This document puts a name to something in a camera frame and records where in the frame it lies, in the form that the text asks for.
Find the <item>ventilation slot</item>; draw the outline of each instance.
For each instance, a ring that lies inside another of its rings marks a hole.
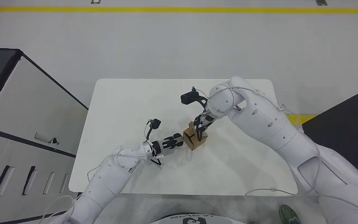
[[[14,169],[15,167],[5,166],[4,170],[2,171],[0,176],[0,196],[4,194]]]
[[[28,195],[30,192],[30,189],[32,187],[32,184],[34,183],[35,176],[37,174],[37,169],[35,169],[35,166],[32,166],[30,168],[29,174],[27,175],[27,179],[25,182],[25,186],[23,186],[23,192],[22,195]]]
[[[54,175],[55,175],[55,172],[51,172],[51,174],[49,176],[49,179],[47,180],[45,189],[44,189],[44,194],[48,194],[50,186],[51,186],[51,183],[52,183],[52,180],[54,178]]]
[[[63,193],[63,190],[64,190],[64,188],[66,186],[66,183],[67,183],[67,179],[68,179],[68,174],[65,174],[65,177],[63,178],[63,181],[62,181],[60,193]]]

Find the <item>green shoe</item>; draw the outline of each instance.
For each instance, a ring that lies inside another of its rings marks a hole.
[[[301,224],[295,211],[285,204],[280,207],[280,218],[282,224]]]

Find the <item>floor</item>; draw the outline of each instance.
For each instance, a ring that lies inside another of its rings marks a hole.
[[[7,6],[88,6],[90,0],[12,0]],[[327,0],[329,7],[358,7]],[[102,6],[316,7],[315,0],[102,0]],[[358,15],[0,13],[0,46],[20,48],[86,105],[100,78],[267,78],[278,102],[318,114],[357,94]],[[96,224],[151,223],[175,212],[280,223],[325,223],[306,197],[122,194]]]

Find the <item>white cabinet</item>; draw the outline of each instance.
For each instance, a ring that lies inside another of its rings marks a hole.
[[[76,198],[68,189],[73,164],[72,157],[10,140],[0,158],[0,170],[8,166],[0,185],[0,222],[41,216],[62,195]],[[48,213],[65,211],[70,204],[70,199],[61,199]]]
[[[22,51],[0,49],[0,222],[38,219],[57,197],[77,196],[68,181],[87,111]]]
[[[0,92],[1,132],[74,155],[86,115],[86,108],[24,57]]]

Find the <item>black panel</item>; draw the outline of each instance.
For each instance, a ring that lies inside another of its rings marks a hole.
[[[60,214],[65,213],[66,211],[63,212],[59,212],[58,214],[55,214],[54,216],[59,216]],[[51,216],[52,214],[47,214],[45,215],[45,218]],[[30,222],[33,220],[40,220],[43,216],[35,216],[35,217],[31,217],[31,218],[24,218],[22,220],[13,220],[13,221],[8,221],[8,222],[0,222],[0,224],[17,224],[17,223],[23,223],[23,222]]]
[[[55,152],[55,153],[58,153],[58,154],[61,154],[61,155],[65,155],[65,156],[69,156],[69,157],[72,157],[72,158],[76,158],[76,155],[74,154],[71,154],[71,153],[68,153],[68,152],[64,152],[64,151],[61,151],[61,150],[57,150],[55,148],[51,148],[49,146],[44,146],[43,144],[38,144],[36,142],[32,142],[32,141],[29,141],[29,140],[26,140],[26,139],[23,139],[23,138],[19,138],[19,137],[16,137],[16,136],[13,136],[11,134],[7,134],[7,133],[3,133],[3,132],[0,132],[0,137],[3,137],[3,138],[7,138],[7,139],[10,139],[10,140],[13,140],[13,141],[16,141],[16,142],[21,142],[23,144],[28,144],[29,146],[34,146],[34,147],[37,147],[37,148],[42,148],[44,150],[48,150],[48,151],[51,151],[51,152]]]
[[[302,124],[315,143],[331,148],[358,169],[358,95]]]
[[[22,52],[18,49],[0,48],[0,92],[21,56]]]

